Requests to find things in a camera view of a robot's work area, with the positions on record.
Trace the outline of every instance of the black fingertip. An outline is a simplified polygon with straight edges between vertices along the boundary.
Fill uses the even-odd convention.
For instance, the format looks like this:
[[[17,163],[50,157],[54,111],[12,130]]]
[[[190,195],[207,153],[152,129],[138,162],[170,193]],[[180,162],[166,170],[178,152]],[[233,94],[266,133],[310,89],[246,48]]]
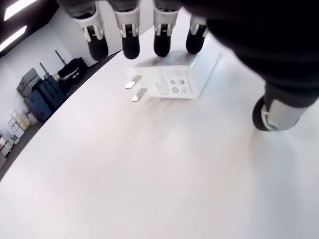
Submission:
[[[157,36],[154,38],[154,52],[157,56],[165,57],[170,50],[170,36]]]
[[[186,49],[190,54],[197,54],[203,47],[205,37],[194,36],[188,32],[186,40]]]
[[[122,38],[123,53],[126,58],[133,60],[140,54],[140,40],[139,37],[128,36]]]
[[[103,36],[102,40],[92,37],[91,42],[88,42],[88,45],[91,56],[94,60],[102,61],[108,57],[109,48],[105,36]]]

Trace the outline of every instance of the white power adapter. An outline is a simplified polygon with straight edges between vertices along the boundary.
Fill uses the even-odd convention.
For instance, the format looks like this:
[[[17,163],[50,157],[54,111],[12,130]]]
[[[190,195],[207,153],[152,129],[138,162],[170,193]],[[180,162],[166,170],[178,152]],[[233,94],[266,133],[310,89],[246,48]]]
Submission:
[[[129,82],[126,89],[133,86],[140,90],[132,101],[139,101],[145,95],[149,97],[196,99],[203,91],[219,57],[218,47],[211,34],[205,38],[202,50],[196,55],[189,54],[185,47],[186,38],[181,35],[188,32],[189,14],[180,12],[170,53],[166,57],[155,56],[152,49],[143,53],[143,62],[127,70]]]

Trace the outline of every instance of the white tabletop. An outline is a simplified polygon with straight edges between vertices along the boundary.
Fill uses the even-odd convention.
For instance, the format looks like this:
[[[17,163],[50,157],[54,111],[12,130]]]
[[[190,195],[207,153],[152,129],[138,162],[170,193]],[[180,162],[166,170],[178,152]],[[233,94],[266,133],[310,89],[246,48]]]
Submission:
[[[132,103],[139,58],[103,66],[0,182],[0,238],[318,238],[319,104],[289,131],[257,131],[264,83],[221,50],[197,100]]]

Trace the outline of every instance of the floor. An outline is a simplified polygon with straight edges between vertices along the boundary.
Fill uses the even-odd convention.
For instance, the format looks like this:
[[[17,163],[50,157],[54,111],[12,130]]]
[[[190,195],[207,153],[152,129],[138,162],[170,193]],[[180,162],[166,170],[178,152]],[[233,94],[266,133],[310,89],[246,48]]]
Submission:
[[[18,144],[16,144],[12,151],[6,156],[6,161],[2,168],[0,168],[0,181],[5,175],[5,173],[8,171],[10,166],[13,164],[13,162],[16,160],[16,158],[19,156],[19,154],[22,152],[22,150],[26,147],[26,145],[30,142],[30,140],[34,137],[34,135],[41,129],[43,126],[43,123],[38,122],[35,125],[29,126],[29,128],[25,131],[25,133],[20,138],[20,141]]]

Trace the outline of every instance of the ceiling light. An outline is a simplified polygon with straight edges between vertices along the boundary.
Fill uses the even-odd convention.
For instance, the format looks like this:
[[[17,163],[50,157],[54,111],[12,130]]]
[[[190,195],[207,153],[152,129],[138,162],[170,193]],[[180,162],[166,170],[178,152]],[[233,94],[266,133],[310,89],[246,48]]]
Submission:
[[[11,37],[9,37],[7,40],[5,40],[3,43],[0,45],[0,51],[5,49],[7,46],[9,46],[13,41],[15,41],[17,38],[19,38],[22,34],[24,34],[26,30],[26,26],[21,28],[19,31],[17,31],[15,34],[13,34]]]
[[[5,10],[4,20],[7,21],[10,17],[35,1],[36,0],[19,0],[15,2]]]

